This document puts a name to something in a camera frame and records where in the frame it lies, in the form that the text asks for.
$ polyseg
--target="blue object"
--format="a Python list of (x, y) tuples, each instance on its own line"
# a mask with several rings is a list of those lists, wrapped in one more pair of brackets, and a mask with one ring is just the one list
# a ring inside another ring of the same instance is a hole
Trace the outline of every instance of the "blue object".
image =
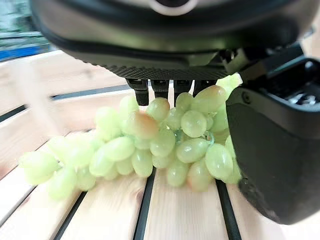
[(36, 55), (42, 52), (43, 49), (40, 46), (30, 46), (12, 50), (3, 50), (0, 51), (0, 61)]

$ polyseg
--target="camera lens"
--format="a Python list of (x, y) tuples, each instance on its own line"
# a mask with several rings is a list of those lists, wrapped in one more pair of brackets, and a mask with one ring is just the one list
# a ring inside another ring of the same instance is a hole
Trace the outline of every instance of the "camera lens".
[(177, 8), (187, 4), (190, 0), (156, 0), (159, 4), (169, 7)]
[(159, 14), (180, 16), (193, 10), (198, 0), (149, 0), (149, 4)]

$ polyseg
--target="bunch of grapes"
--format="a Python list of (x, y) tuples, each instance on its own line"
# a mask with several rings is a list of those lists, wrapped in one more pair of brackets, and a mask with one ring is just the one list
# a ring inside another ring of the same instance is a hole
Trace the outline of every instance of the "bunch of grapes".
[(47, 183), (48, 194), (62, 200), (74, 189), (88, 191), (97, 178), (113, 180), (135, 172), (141, 178), (153, 167), (166, 169), (167, 183), (206, 191), (213, 178), (235, 184), (241, 178), (229, 133), (226, 100), (240, 84), (237, 75), (218, 80), (196, 97), (182, 93), (176, 107), (158, 97), (140, 111), (134, 96), (119, 110), (102, 107), (95, 131), (55, 136), (50, 151), (25, 153), (19, 160), (28, 183)]

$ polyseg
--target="green grape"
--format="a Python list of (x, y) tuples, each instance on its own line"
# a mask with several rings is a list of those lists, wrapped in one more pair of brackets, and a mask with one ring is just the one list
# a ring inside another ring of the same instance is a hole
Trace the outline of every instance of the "green grape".
[(226, 179), (222, 179), (226, 184), (237, 184), (242, 178), (239, 166), (235, 159), (233, 159), (233, 169), (231, 175)]
[(165, 169), (176, 159), (176, 150), (173, 149), (168, 156), (152, 155), (152, 164), (157, 169)]
[(89, 165), (94, 154), (95, 150), (90, 144), (73, 145), (66, 153), (66, 165), (72, 168), (84, 168)]
[(185, 132), (182, 129), (175, 131), (174, 135), (175, 135), (175, 139), (176, 139), (175, 144), (177, 146), (179, 146), (180, 144), (182, 144), (183, 142), (185, 142), (189, 139), (192, 139), (187, 134), (185, 134)]
[(194, 163), (205, 156), (208, 146), (207, 140), (192, 138), (176, 148), (176, 156), (183, 163)]
[(153, 117), (157, 122), (163, 121), (170, 110), (170, 104), (164, 97), (157, 97), (146, 108), (146, 113)]
[(175, 134), (168, 129), (162, 129), (150, 142), (150, 151), (156, 157), (165, 157), (174, 149), (176, 144)]
[(225, 130), (215, 132), (213, 134), (214, 136), (214, 143), (220, 144), (220, 145), (225, 145), (227, 137), (230, 135), (229, 128), (226, 128)]
[(60, 162), (66, 163), (66, 153), (70, 149), (70, 143), (64, 136), (54, 136), (46, 145)]
[(206, 118), (198, 111), (187, 111), (181, 118), (181, 128), (191, 138), (202, 136), (207, 129)]
[(134, 141), (128, 136), (121, 136), (107, 142), (103, 149), (111, 161), (121, 161), (129, 158), (135, 151)]
[(110, 141), (111, 139), (121, 136), (120, 118), (113, 108), (108, 106), (99, 108), (96, 111), (94, 121), (103, 140)]
[(140, 150), (150, 149), (150, 140), (148, 140), (148, 139), (141, 139), (141, 138), (139, 138), (139, 137), (135, 137), (135, 138), (134, 138), (134, 146), (135, 146), (137, 149), (140, 149)]
[(191, 109), (205, 114), (214, 113), (225, 103), (226, 99), (227, 93), (223, 87), (209, 86), (195, 96)]
[(101, 148), (105, 144), (103, 139), (100, 138), (95, 131), (87, 132), (85, 134), (85, 137), (88, 138), (88, 142), (91, 145), (91, 147), (94, 149), (94, 151), (97, 151), (99, 148)]
[(134, 171), (134, 167), (132, 166), (132, 163), (131, 163), (131, 157), (122, 161), (117, 161), (115, 163), (115, 166), (116, 166), (116, 170), (121, 175), (126, 176), (131, 174)]
[(165, 119), (165, 123), (172, 131), (176, 131), (181, 128), (181, 118), (183, 115), (184, 112), (182, 110), (176, 107), (171, 108)]
[(115, 163), (108, 159), (109, 152), (106, 146), (102, 146), (94, 154), (89, 165), (90, 173), (95, 177), (103, 177), (115, 165)]
[(209, 173), (216, 179), (227, 179), (233, 171), (233, 161), (228, 150), (220, 145), (213, 144), (205, 154), (205, 164)]
[(43, 184), (46, 181), (48, 181), (53, 176), (53, 174), (54, 173), (51, 173), (49, 175), (43, 175), (43, 176), (34, 176), (32, 174), (25, 172), (24, 178), (28, 184), (36, 186), (36, 185)]
[(191, 165), (186, 181), (192, 190), (204, 192), (208, 190), (209, 184), (213, 179), (207, 169), (205, 160), (202, 159)]
[(140, 139), (153, 139), (159, 132), (157, 122), (148, 114), (135, 111), (124, 124), (125, 132)]
[(166, 181), (172, 187), (180, 187), (186, 182), (189, 166), (176, 159), (166, 171)]
[(227, 138), (226, 138), (226, 141), (225, 141), (225, 148), (229, 151), (229, 153), (231, 154), (231, 157), (233, 159), (236, 158), (236, 153), (235, 153), (235, 149), (234, 149), (234, 145), (232, 143), (232, 139), (231, 139), (231, 135), (229, 135)]
[(214, 124), (214, 120), (213, 120), (211, 114), (207, 114), (205, 116), (205, 120), (206, 120), (206, 129), (205, 130), (211, 129)]
[(227, 111), (226, 111), (225, 106), (226, 106), (226, 104), (224, 104), (224, 107), (220, 108), (217, 111), (217, 113), (213, 119), (213, 125), (210, 128), (210, 132), (217, 133), (217, 132), (221, 132), (222, 130), (229, 128)]
[(23, 168), (26, 179), (32, 185), (45, 182), (60, 168), (52, 154), (42, 151), (25, 153), (19, 159), (19, 167)]
[(139, 111), (139, 105), (135, 96), (125, 96), (121, 99), (119, 114), (122, 121), (127, 119), (128, 115), (135, 111)]
[(223, 88), (229, 87), (232, 90), (238, 87), (241, 83), (242, 83), (241, 77), (237, 73), (218, 79), (218, 81), (216, 81), (216, 85), (221, 86)]
[(193, 100), (194, 97), (190, 93), (180, 93), (175, 101), (175, 107), (185, 113), (190, 109)]
[(88, 191), (96, 184), (96, 177), (93, 176), (88, 167), (78, 169), (76, 172), (76, 187), (81, 191)]
[(109, 171), (103, 176), (105, 180), (111, 181), (116, 179), (119, 176), (116, 165), (113, 165)]
[(137, 149), (131, 157), (135, 173), (141, 178), (147, 178), (152, 174), (152, 155), (149, 150)]
[(54, 200), (63, 200), (69, 197), (77, 184), (77, 174), (75, 170), (65, 167), (57, 171), (48, 181), (47, 191)]

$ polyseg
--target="wooden slat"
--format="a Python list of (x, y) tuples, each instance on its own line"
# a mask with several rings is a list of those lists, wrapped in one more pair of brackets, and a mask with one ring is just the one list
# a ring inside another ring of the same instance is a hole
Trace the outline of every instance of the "wooden slat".
[(0, 116), (23, 105), (10, 73), (9, 63), (0, 63)]
[(30, 109), (0, 123), (0, 180), (16, 165), (25, 152), (33, 151), (48, 140), (41, 131)]
[(61, 240), (132, 240), (146, 180), (102, 180), (82, 200)]
[(9, 219), (0, 227), (3, 240), (51, 240), (58, 232), (80, 195), (75, 191), (63, 201), (49, 198), (47, 185), (35, 188)]
[[(37, 151), (39, 150), (48, 151), (48, 147), (44, 144)], [(0, 227), (1, 240), (51, 240), (54, 238), (78, 199), (80, 191), (74, 191), (73, 195), (66, 200), (54, 201), (49, 198), (46, 187), (46, 184), (41, 184), (34, 189), (28, 185), (21, 168), (14, 169), (0, 181), (2, 196), (0, 226), (3, 224)]]
[(133, 90), (106, 92), (61, 99), (55, 101), (54, 105), (65, 127), (80, 131), (95, 127), (94, 116), (98, 108), (109, 106), (117, 109), (123, 97), (134, 94)]
[(144, 240), (212, 239), (228, 239), (215, 182), (207, 192), (192, 192), (188, 186), (168, 186), (166, 172), (157, 170)]
[(104, 67), (84, 63), (60, 50), (32, 56), (30, 61), (48, 96), (127, 84)]
[(46, 95), (46, 86), (32, 67), (30, 59), (27, 57), (10, 63), (17, 93), (31, 108), (33, 119), (43, 133), (50, 137), (65, 135), (69, 131), (59, 119), (53, 102)]
[(0, 227), (33, 189), (19, 167), (0, 180)]
[(258, 213), (236, 185), (227, 184), (227, 190), (242, 240), (286, 239), (281, 226)]

